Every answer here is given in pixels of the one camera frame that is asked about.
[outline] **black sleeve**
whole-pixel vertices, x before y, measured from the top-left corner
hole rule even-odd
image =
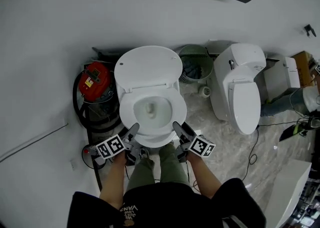
[[[106,228],[121,219],[120,211],[104,200],[77,191],[72,198],[67,228]]]
[[[227,223],[235,222],[240,227],[244,224],[248,228],[266,226],[262,210],[238,178],[225,182],[213,196],[212,202],[218,214],[225,218]]]

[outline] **marble floor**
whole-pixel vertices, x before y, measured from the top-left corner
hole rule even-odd
[[[194,130],[200,129],[206,138],[216,144],[210,158],[205,160],[216,177],[221,182],[233,177],[242,179],[246,174],[249,153],[257,140],[257,131],[251,135],[241,135],[234,131],[228,122],[218,120],[211,107],[210,99],[198,96],[199,86],[199,84],[180,84],[180,93],[187,105],[186,122]],[[261,118],[259,124],[291,122],[298,118],[299,116],[294,111],[286,111],[273,117]],[[265,210],[267,206],[277,173],[288,160],[290,158],[311,160],[315,134],[309,132],[306,138],[297,135],[279,142],[282,131],[289,126],[290,124],[261,126],[258,129],[259,139],[253,151],[257,155],[257,161],[249,167],[247,177],[243,182],[262,210]],[[159,179],[161,173],[159,157],[153,155],[151,159],[155,161],[154,177]],[[183,168],[187,172],[186,164],[183,164]],[[102,182],[109,169],[110,165],[106,165],[99,171]],[[133,169],[134,167],[127,168],[129,177]],[[193,184],[195,177],[190,164],[188,164],[188,169],[190,183]],[[125,178],[125,187],[127,184],[128,179]]]

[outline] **laundry basket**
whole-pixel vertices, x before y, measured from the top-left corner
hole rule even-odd
[[[187,45],[179,53],[183,71],[179,81],[192,84],[210,76],[214,61],[208,55],[206,48],[199,45]]]

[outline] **black t-shirt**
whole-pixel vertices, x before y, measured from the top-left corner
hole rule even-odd
[[[266,218],[240,179],[225,182],[212,199],[180,183],[156,183],[128,191],[115,209],[97,197],[73,195],[67,228],[230,227],[263,228]]]

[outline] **sneaker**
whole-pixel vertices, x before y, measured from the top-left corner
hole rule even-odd
[[[139,159],[149,158],[149,151],[147,148],[140,148],[139,150]]]

